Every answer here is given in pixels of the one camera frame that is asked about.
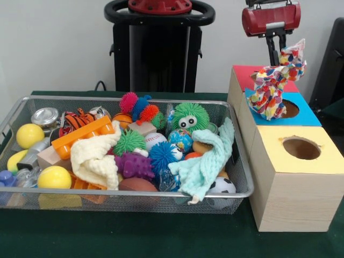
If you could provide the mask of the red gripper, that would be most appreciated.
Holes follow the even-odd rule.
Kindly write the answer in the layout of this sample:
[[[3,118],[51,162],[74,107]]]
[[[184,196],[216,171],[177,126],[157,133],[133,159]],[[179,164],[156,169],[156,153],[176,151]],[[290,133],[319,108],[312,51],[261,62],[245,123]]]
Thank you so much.
[[[298,1],[259,1],[242,11],[242,26],[247,36],[261,36],[282,28],[292,31],[298,28],[301,18]],[[286,48],[286,34],[279,34],[280,51]],[[279,66],[278,52],[272,36],[266,36],[270,65]]]

